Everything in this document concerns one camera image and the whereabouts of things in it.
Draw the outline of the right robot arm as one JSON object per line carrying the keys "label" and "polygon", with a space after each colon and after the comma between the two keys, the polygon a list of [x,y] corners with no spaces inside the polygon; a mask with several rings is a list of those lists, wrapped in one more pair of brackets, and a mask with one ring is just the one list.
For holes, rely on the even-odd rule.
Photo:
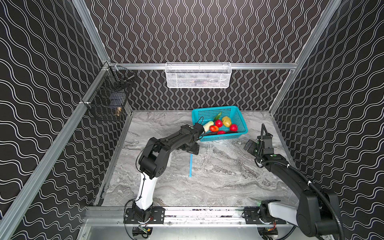
{"label": "right robot arm", "polygon": [[275,154],[271,136],[248,140],[244,146],[259,168],[279,177],[297,196],[297,207],[279,200],[265,200],[259,206],[259,219],[265,224],[283,220],[299,228],[307,237],[332,235],[345,239],[340,201],[336,193],[316,186],[280,154]]}

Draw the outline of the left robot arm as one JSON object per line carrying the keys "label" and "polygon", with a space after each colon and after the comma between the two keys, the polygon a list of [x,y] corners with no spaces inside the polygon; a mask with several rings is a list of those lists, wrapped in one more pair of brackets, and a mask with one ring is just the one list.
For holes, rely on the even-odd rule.
{"label": "left robot arm", "polygon": [[183,125],[174,134],[157,139],[150,138],[138,159],[141,183],[138,196],[132,204],[134,216],[139,223],[150,220],[153,207],[153,194],[158,178],[165,172],[170,155],[175,150],[198,155],[198,141],[205,133],[203,125]]}

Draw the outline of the dark red apple toy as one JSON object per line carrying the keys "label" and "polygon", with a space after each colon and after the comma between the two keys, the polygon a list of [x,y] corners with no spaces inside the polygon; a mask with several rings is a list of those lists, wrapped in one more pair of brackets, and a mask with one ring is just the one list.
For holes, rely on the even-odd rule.
{"label": "dark red apple toy", "polygon": [[223,126],[223,122],[221,120],[217,120],[215,121],[215,126],[217,126],[218,128],[221,128]]}

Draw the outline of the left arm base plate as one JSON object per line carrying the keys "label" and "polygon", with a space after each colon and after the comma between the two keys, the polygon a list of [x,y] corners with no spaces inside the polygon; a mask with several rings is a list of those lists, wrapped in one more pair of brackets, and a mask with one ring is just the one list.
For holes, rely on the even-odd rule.
{"label": "left arm base plate", "polygon": [[127,208],[124,213],[124,224],[163,224],[165,211],[162,207],[150,207],[147,210],[137,206]]}

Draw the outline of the clear zip top bag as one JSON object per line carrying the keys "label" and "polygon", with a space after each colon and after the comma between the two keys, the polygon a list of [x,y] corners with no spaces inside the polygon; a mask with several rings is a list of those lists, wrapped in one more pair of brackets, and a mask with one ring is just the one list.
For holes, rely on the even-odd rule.
{"label": "clear zip top bag", "polygon": [[168,177],[185,178],[207,175],[216,168],[225,167],[229,160],[225,156],[209,154],[208,151],[198,156],[184,152],[175,152],[172,153],[165,175]]}

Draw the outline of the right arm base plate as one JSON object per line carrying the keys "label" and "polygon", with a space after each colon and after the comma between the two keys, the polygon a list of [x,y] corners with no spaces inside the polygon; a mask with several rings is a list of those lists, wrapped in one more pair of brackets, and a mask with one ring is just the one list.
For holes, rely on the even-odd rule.
{"label": "right arm base plate", "polygon": [[247,225],[285,225],[286,221],[272,217],[270,214],[268,204],[273,202],[280,202],[280,200],[265,200],[258,207],[245,207],[241,216]]}

